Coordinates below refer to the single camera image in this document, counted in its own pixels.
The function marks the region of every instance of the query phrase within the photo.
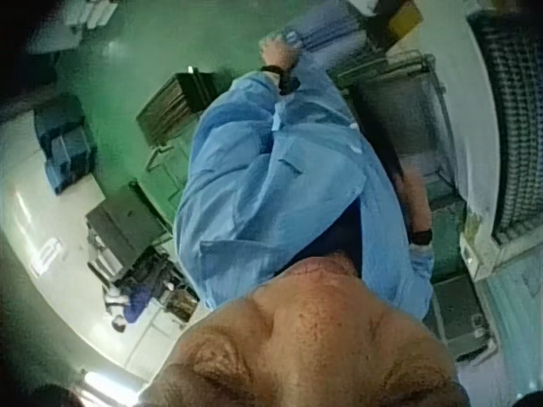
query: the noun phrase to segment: black wristwatch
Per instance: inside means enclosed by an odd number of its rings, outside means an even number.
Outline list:
[[[294,92],[299,88],[298,78],[290,75],[290,70],[285,71],[277,65],[267,65],[260,68],[262,72],[272,72],[279,75],[279,93],[283,96]]]
[[[432,233],[432,229],[427,231],[410,231],[408,237],[409,243],[416,244],[417,246],[428,246],[432,242],[434,234]]]

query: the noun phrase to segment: white panel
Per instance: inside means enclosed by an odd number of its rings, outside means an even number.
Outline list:
[[[181,334],[175,318],[161,310],[128,360],[126,369],[150,380],[159,372]]]

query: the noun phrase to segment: blue lab coat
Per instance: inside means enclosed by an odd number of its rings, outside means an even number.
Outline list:
[[[211,309],[243,296],[359,198],[362,280],[422,319],[432,249],[409,245],[395,190],[325,71],[302,55],[294,74],[286,97],[248,74],[203,114],[174,226],[188,280]]]

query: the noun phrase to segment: worker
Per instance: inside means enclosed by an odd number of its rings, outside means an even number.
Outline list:
[[[195,132],[176,248],[212,312],[142,401],[468,405],[420,322],[433,263],[422,177],[387,177],[311,56],[272,39],[262,57]]]
[[[110,284],[104,292],[105,309],[113,316],[111,326],[123,333],[128,324],[135,324],[147,308],[151,298],[165,284],[165,271],[156,267],[140,282],[123,285],[120,288]]]

